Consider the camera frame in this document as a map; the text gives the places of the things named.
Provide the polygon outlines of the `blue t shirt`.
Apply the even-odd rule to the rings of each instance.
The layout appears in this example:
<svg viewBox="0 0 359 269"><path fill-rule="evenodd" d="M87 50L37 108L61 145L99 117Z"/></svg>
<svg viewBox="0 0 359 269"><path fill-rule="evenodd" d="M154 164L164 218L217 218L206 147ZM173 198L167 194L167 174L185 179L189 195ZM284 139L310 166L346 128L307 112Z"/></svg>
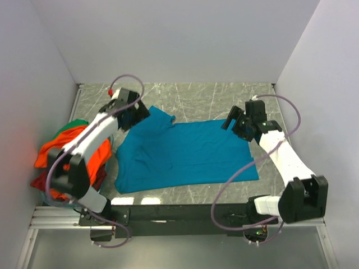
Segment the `blue t shirt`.
<svg viewBox="0 0 359 269"><path fill-rule="evenodd" d="M222 129L224 120L178 123L151 106L116 152L119 193L225 183L253 161L247 141Z"/></svg>

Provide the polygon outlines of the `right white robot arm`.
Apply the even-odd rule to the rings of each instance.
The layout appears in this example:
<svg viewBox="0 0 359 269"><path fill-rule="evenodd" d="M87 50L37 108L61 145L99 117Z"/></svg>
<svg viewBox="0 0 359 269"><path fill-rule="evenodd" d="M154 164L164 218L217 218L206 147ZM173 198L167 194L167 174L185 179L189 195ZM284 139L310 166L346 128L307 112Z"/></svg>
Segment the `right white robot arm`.
<svg viewBox="0 0 359 269"><path fill-rule="evenodd" d="M265 217L280 217L290 224L324 217L328 196L328 181L315 175L295 153L281 126L268 120L265 103L250 100L241 109L233 106L222 125L239 138L256 143L269 154L270 159L283 179L285 189L280 196L261 195L249 198L246 217L254 224Z"/></svg>

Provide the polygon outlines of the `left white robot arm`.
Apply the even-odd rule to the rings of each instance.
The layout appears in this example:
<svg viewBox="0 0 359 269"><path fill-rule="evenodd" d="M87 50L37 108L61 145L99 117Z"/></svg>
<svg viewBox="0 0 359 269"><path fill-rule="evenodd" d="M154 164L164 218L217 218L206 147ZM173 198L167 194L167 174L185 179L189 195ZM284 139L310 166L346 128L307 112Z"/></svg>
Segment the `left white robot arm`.
<svg viewBox="0 0 359 269"><path fill-rule="evenodd" d="M53 189L92 211L97 224L106 225L111 221L111 202L91 186L87 165L112 134L120 129L126 132L150 115L141 101L142 95L125 88L116 90L110 102L101 107L79 135L62 148L49 151L45 182L49 198Z"/></svg>

